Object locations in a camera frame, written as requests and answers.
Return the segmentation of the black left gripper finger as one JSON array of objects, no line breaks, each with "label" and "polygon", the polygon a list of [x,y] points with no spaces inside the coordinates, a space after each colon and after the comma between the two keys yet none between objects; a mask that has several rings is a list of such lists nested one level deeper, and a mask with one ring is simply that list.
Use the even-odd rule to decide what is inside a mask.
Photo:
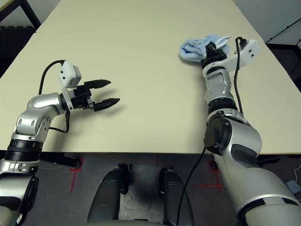
[{"label": "black left gripper finger", "polygon": [[110,108],[113,105],[115,105],[116,103],[118,103],[119,101],[120,101],[119,98],[109,98],[109,99],[103,100],[102,102],[99,102],[99,103],[93,102],[94,111],[98,112],[98,111]]},{"label": "black left gripper finger", "polygon": [[111,81],[108,80],[93,80],[84,82],[84,85],[87,86],[89,89],[99,89],[109,84],[111,84]]}]

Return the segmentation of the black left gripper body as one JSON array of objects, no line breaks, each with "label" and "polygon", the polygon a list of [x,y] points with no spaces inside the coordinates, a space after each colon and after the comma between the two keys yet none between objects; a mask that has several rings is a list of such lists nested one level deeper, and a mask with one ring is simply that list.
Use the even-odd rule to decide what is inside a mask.
[{"label": "black left gripper body", "polygon": [[91,99],[91,91],[88,85],[80,85],[77,86],[76,89],[73,90],[74,97],[71,99],[71,103],[74,109],[83,110],[93,109],[94,102]]}]

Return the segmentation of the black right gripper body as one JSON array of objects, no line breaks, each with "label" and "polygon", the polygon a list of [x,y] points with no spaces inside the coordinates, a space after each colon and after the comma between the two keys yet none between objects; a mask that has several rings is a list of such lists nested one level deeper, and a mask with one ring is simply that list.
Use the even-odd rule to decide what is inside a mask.
[{"label": "black right gripper body", "polygon": [[212,55],[206,55],[205,59],[201,60],[201,67],[206,67],[207,65],[222,61],[227,58],[226,53],[222,49],[217,49],[217,53],[212,53]]}]

